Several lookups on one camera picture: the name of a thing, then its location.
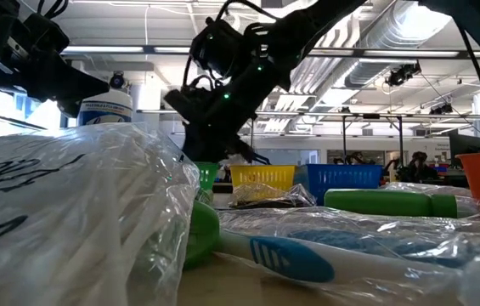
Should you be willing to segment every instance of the blue basket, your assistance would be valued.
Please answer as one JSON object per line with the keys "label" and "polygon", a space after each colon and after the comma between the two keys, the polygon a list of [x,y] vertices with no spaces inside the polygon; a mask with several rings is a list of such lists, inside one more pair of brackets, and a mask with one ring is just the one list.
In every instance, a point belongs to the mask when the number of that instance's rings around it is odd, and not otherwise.
{"label": "blue basket", "polygon": [[377,189],[382,171],[381,165],[308,164],[296,169],[294,184],[302,184],[323,206],[329,189]]}
{"label": "blue basket", "polygon": [[439,173],[446,173],[447,167],[433,167],[434,170],[438,171]]}

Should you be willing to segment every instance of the yellow basket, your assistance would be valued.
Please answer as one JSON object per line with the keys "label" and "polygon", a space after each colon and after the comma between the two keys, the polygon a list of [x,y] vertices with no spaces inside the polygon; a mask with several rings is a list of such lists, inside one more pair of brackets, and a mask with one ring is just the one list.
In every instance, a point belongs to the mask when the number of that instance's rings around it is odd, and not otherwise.
{"label": "yellow basket", "polygon": [[[287,191],[292,187],[296,166],[230,166],[232,185],[238,188],[243,184],[266,184],[278,190]],[[261,190],[247,200],[259,201],[280,196],[280,193]]]}

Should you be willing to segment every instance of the plastic bag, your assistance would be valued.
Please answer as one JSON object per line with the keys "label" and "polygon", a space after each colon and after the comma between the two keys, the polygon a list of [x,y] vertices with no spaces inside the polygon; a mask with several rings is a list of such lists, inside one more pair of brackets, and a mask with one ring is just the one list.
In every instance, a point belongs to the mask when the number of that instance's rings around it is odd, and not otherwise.
{"label": "plastic bag", "polygon": [[181,154],[144,124],[1,137],[0,305],[175,304],[199,175]]}
{"label": "plastic bag", "polygon": [[425,195],[453,195],[453,196],[468,196],[472,197],[472,192],[466,188],[453,186],[439,186],[432,184],[416,184],[416,183],[401,183],[393,182],[384,184],[380,189],[396,190],[396,191],[411,191],[423,193]]}
{"label": "plastic bag", "polygon": [[346,283],[308,285],[346,305],[480,305],[473,298],[480,296],[480,221],[367,216],[325,207],[221,211],[219,218],[224,230],[240,235],[326,246],[336,275],[352,276]]}
{"label": "plastic bag", "polygon": [[415,192],[425,195],[452,195],[456,199],[457,218],[480,218],[480,200],[473,198],[472,193],[465,188],[430,184],[390,183],[383,185],[380,190]]}
{"label": "plastic bag", "polygon": [[[258,195],[263,199],[253,201]],[[289,190],[283,191],[267,184],[251,183],[242,184],[234,188],[232,208],[287,208],[287,207],[312,207],[317,205],[317,200],[301,184],[292,186]]]}

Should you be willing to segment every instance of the toothbrush handle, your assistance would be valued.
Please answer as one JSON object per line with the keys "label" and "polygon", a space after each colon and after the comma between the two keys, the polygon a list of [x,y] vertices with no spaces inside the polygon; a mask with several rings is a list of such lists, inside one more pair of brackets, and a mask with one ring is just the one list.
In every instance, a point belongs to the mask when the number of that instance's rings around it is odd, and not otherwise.
{"label": "toothbrush handle", "polygon": [[221,231],[218,250],[261,264],[298,281],[347,284],[374,279],[456,287],[456,270],[430,263],[353,252],[292,238],[247,236]]}

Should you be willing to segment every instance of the table surface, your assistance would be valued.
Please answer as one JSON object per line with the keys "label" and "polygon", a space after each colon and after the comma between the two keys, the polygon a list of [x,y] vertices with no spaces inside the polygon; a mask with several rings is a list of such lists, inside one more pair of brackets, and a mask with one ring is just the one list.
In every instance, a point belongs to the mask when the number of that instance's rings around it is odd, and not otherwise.
{"label": "table surface", "polygon": [[299,286],[241,262],[213,256],[203,266],[185,271],[178,306],[333,306],[333,297]]}

